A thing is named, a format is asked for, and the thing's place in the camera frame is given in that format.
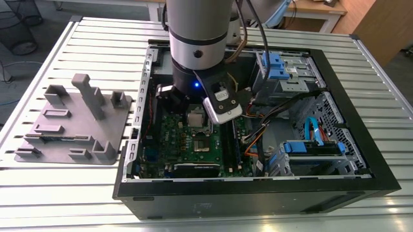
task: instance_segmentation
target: computer component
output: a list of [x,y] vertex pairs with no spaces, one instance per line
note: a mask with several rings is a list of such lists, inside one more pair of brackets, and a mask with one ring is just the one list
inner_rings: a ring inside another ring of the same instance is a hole
[[261,47],[227,65],[244,115],[217,125],[201,100],[170,106],[169,45],[149,48],[114,190],[139,219],[325,213],[400,189],[322,51],[269,52],[264,88]]

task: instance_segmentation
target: trash bin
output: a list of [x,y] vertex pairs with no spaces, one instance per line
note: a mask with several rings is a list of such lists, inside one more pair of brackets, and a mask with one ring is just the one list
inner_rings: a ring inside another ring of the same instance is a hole
[[23,22],[35,26],[43,22],[39,8],[36,6],[35,0],[4,0],[8,7],[16,13]]
[[32,53],[38,48],[31,30],[15,12],[0,12],[0,43],[15,55]]

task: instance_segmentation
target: slotted metal table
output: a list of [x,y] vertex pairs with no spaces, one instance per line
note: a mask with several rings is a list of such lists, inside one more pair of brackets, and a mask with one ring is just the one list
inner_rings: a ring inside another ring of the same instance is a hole
[[[411,231],[413,228],[413,110],[362,43],[348,35],[268,30],[272,46],[322,49],[403,190],[317,215],[139,221],[113,200],[113,166],[19,163],[14,151],[46,104],[48,85],[91,86],[138,98],[149,39],[169,39],[161,23],[105,18],[70,22],[0,132],[0,229],[62,231]],[[257,29],[249,43],[262,44]],[[125,129],[125,136],[131,128]]]

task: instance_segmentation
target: gray plastic holder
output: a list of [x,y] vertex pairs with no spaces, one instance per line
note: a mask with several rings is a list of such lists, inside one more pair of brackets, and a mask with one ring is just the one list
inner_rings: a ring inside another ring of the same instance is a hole
[[122,91],[103,95],[90,86],[87,74],[76,74],[72,84],[80,93],[63,86],[48,86],[47,104],[15,151],[19,162],[111,165],[118,150],[131,97]]

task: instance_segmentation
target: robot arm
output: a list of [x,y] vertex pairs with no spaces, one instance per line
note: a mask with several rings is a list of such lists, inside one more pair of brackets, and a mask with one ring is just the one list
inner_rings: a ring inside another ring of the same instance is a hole
[[215,124],[242,114],[222,62],[233,2],[167,0],[174,86],[186,96],[205,99],[205,109]]

